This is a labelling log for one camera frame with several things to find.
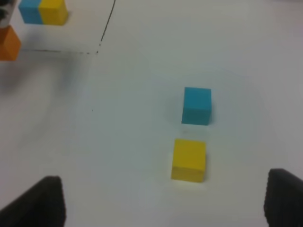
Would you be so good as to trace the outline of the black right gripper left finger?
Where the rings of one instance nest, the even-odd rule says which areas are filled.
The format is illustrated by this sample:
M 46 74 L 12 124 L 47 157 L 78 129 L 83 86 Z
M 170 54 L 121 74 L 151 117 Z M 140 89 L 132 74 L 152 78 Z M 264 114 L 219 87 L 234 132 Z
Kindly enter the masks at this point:
M 46 176 L 0 210 L 2 227 L 63 227 L 65 200 L 59 176 Z

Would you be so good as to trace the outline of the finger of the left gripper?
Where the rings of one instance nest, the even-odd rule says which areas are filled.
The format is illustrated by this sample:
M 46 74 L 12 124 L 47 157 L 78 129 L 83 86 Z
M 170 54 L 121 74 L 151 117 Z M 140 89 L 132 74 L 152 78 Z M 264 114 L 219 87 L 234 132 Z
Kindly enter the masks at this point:
M 0 0 L 0 27 L 6 28 L 11 20 L 17 0 Z

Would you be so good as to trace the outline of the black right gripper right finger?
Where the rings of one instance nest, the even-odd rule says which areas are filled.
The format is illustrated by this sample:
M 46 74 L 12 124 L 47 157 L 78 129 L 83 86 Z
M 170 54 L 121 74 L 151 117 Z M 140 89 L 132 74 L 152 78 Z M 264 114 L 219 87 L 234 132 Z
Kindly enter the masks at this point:
M 281 169 L 270 169 L 264 201 L 264 214 L 270 227 L 303 225 L 303 181 Z

